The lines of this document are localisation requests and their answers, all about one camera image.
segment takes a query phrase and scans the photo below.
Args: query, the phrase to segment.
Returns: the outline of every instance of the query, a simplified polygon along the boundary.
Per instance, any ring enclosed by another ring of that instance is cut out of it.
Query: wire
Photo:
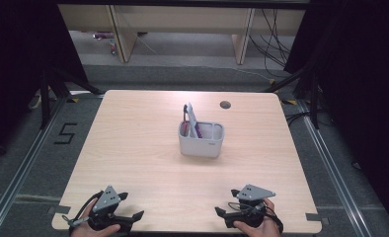
[[[325,110],[323,110],[323,109],[318,109],[317,110],[317,113],[322,113],[322,112],[325,112]],[[293,122],[295,120],[299,119],[299,118],[310,116],[310,115],[311,115],[310,111],[301,112],[301,113],[294,114],[294,115],[286,115],[287,126],[291,126],[293,124]]]
[[[273,9],[273,26],[271,26],[271,23],[270,23],[268,17],[266,16],[266,13],[265,13],[264,9],[262,9],[262,13],[263,13],[263,16],[265,17],[266,23],[268,24],[268,27],[269,27],[270,31],[271,31],[271,37],[270,37],[269,41],[267,41],[267,40],[265,40],[265,39],[263,38],[263,36],[261,36],[262,40],[267,44],[267,47],[266,47],[266,49],[260,48],[259,51],[260,51],[261,53],[263,53],[263,51],[266,52],[266,53],[264,53],[264,55],[265,55],[265,68],[266,68],[266,70],[268,71],[268,73],[269,73],[270,75],[274,76],[274,77],[280,77],[280,76],[278,76],[278,75],[274,75],[274,74],[272,74],[271,72],[269,72],[269,69],[268,69],[268,66],[267,66],[267,58],[271,59],[272,61],[276,62],[276,63],[279,64],[280,66],[284,67],[284,66],[285,66],[285,63],[286,63],[286,60],[287,60],[287,57],[286,57],[285,53],[286,53],[286,51],[287,51],[287,53],[289,53],[290,51],[289,51],[289,49],[288,49],[286,46],[284,46],[284,45],[278,40],[277,24],[276,24],[276,20],[277,20],[277,9]],[[250,39],[252,40],[253,44],[254,44],[257,48],[259,48],[258,45],[254,42],[254,40],[253,40],[251,37],[250,37]],[[273,46],[273,45],[272,45],[272,39],[274,39],[274,40],[276,41],[277,46]],[[275,58],[274,56],[270,56],[270,54],[268,53],[270,47],[273,47],[273,48],[278,49],[282,61],[278,60],[278,59]]]
[[[268,53],[265,49],[263,49],[261,46],[259,46],[254,40],[252,37],[250,37],[250,40],[251,42],[253,43],[253,45],[257,48],[257,50],[263,54],[264,56],[270,58],[271,60],[273,60],[275,63],[277,63],[278,65],[280,66],[284,66],[284,63],[280,60],[278,60],[275,56],[271,55],[270,53]]]
[[[234,207],[233,206],[234,204],[239,205],[240,208]],[[248,212],[248,211],[250,211],[252,209],[254,211],[254,213],[257,213],[259,215],[266,216],[266,217],[270,218],[277,225],[277,229],[278,229],[279,233],[281,234],[283,232],[283,223],[277,217],[277,215],[275,214],[274,210],[271,209],[270,207],[266,206],[266,205],[264,205],[263,207],[260,208],[260,209],[264,208],[265,212],[259,211],[255,207],[250,206],[248,204],[243,204],[243,203],[238,203],[238,202],[228,202],[228,205],[229,205],[229,207],[231,207],[234,210],[241,210],[241,211],[247,211]]]
[[[81,216],[81,213],[84,211],[84,209],[87,207],[87,205],[89,205],[89,203],[94,199],[94,198],[99,198],[101,197],[103,194],[103,191],[100,191],[96,194],[94,194],[93,196],[91,196],[85,203],[83,206],[81,206],[81,209],[77,212],[77,215],[75,216],[74,219],[68,219],[68,217],[66,217],[66,215],[62,215],[62,218],[68,222],[74,222],[76,220],[78,220]],[[71,225],[69,227],[69,235],[71,235],[72,231],[74,230],[74,227]]]

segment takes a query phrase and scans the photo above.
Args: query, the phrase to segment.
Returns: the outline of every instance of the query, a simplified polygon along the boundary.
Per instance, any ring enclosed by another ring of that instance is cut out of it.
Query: black cable
[[[325,112],[324,109],[317,109],[317,113],[323,113]],[[287,126],[291,126],[292,123],[301,118],[301,117],[306,117],[306,116],[311,116],[311,112],[310,111],[306,111],[306,112],[301,112],[301,113],[298,113],[298,114],[294,114],[294,115],[287,115],[285,116],[286,117],[286,121],[288,121],[288,124]]]
[[[262,40],[266,43],[266,44],[270,44],[265,38],[263,38],[262,35],[260,35],[260,37],[262,38]],[[274,49],[277,49],[277,50],[280,50],[280,48],[278,46],[274,46],[271,44],[271,47],[274,48]],[[283,52],[285,53],[290,53],[290,50],[289,49],[282,49]]]
[[[287,57],[284,54],[285,51],[283,49],[287,50],[287,52],[290,52],[290,50],[286,46],[284,46],[284,44],[281,43],[280,40],[278,39],[277,23],[276,23],[276,20],[277,20],[277,9],[273,9],[273,26],[271,26],[271,23],[269,22],[269,19],[266,16],[266,13],[265,13],[265,11],[263,9],[262,9],[262,13],[263,13],[263,16],[265,17],[265,20],[266,20],[266,22],[268,24],[268,27],[269,27],[269,29],[271,30],[271,33],[272,33],[271,34],[271,38],[270,38],[270,40],[268,42],[268,45],[271,44],[272,38],[274,38],[274,40],[276,41],[277,46],[278,46],[276,48],[278,49],[281,58],[285,62],[287,60]]]
[[[71,221],[74,222],[76,220],[78,220],[81,216],[81,214],[83,213],[84,209],[87,207],[87,205],[89,205],[89,203],[94,199],[94,198],[99,198],[101,197],[103,194],[103,191],[100,191],[96,194],[94,194],[93,196],[91,196],[85,203],[83,206],[81,206],[81,209],[77,212],[77,215],[75,216],[74,219],[72,219]],[[67,220],[66,216],[65,215],[62,215],[62,218]],[[69,226],[69,235],[71,235],[72,231],[74,230],[74,227],[73,226]]]
[[[254,40],[253,38],[250,36],[250,40],[251,42],[253,43],[253,45],[257,48],[257,50],[263,54],[264,56],[266,57],[269,57],[271,60],[273,60],[275,63],[279,64],[280,66],[284,66],[284,63],[280,60],[278,60],[276,57],[274,57],[273,55],[271,55],[270,53],[268,53],[265,49],[263,49],[261,46],[259,46]]]
[[[234,206],[232,206],[232,204],[237,204],[240,206],[240,208],[235,208]],[[238,203],[238,202],[228,202],[228,205],[229,207],[231,207],[232,209],[234,210],[244,210],[244,211],[249,211],[251,209],[256,209],[255,207],[251,206],[251,205],[248,205],[248,204],[243,204],[243,203]],[[259,213],[261,214],[262,216],[266,216],[268,218],[270,218],[272,221],[274,221],[274,223],[277,225],[277,229],[278,229],[278,232],[281,234],[283,232],[283,223],[281,222],[281,220],[277,217],[277,215],[275,214],[274,210],[271,209],[270,207],[268,206],[264,206],[264,208],[266,209],[265,212],[261,212],[261,211],[258,211],[256,209],[256,213]]]

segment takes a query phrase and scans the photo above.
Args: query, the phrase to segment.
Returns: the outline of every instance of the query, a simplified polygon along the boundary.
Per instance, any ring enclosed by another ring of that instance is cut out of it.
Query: finger
[[[89,216],[91,209],[93,208],[94,204],[96,203],[97,198],[92,199],[92,201],[86,206],[86,209],[83,211],[82,217]]]
[[[239,230],[244,232],[244,234],[251,235],[254,231],[254,228],[251,227],[250,225],[242,222],[242,221],[234,221],[234,226],[237,227]]]
[[[269,200],[267,197],[263,199],[263,201],[265,202],[266,206],[268,208],[271,208],[272,210],[274,210],[274,203]]]
[[[99,231],[98,232],[98,236],[100,236],[100,237],[105,237],[106,236],[107,237],[107,236],[110,236],[112,234],[115,234],[119,230],[120,230],[120,225],[114,224],[114,225],[108,226],[105,229]]]

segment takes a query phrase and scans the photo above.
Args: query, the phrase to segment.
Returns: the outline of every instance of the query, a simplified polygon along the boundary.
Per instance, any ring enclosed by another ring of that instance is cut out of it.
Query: wooden table
[[[227,101],[230,109],[220,108]],[[197,120],[225,127],[218,158],[180,153],[178,126],[191,102]],[[113,185],[129,193],[116,215],[145,210],[132,231],[231,233],[214,208],[230,210],[232,189],[273,191],[284,231],[318,233],[320,221],[278,98],[274,94],[109,91],[100,105],[60,205],[76,215],[94,193]],[[61,214],[52,226],[67,229]]]

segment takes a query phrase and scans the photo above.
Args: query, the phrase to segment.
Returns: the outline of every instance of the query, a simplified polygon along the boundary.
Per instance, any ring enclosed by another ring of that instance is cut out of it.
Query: metal rail
[[[306,104],[304,101],[298,101],[298,105],[301,112],[308,111]],[[318,129],[315,129],[312,121],[309,117],[305,117],[305,124],[308,128],[311,137],[317,146],[318,152],[324,162],[324,165],[327,169],[327,172],[333,182],[333,185],[339,195],[339,198],[345,208],[347,215],[349,216],[350,222],[357,236],[361,237],[370,237],[372,234],[370,233],[367,223],[364,220],[364,216],[359,210],[354,198],[352,197],[349,188],[343,179],[342,174],[337,168],[336,161],[331,156],[327,145],[324,142],[323,137]]]
[[[0,197],[0,226],[3,223],[7,213],[9,212],[17,193],[25,182],[26,177],[30,173],[35,160],[37,159],[39,152],[53,127],[54,121],[56,120],[56,117],[63,105],[65,105],[66,100],[67,98],[58,98],[52,109],[52,117],[49,119],[46,127],[39,131],[37,138],[28,151],[28,154],[20,165],[18,171],[14,175],[10,185],[8,186],[5,193]]]

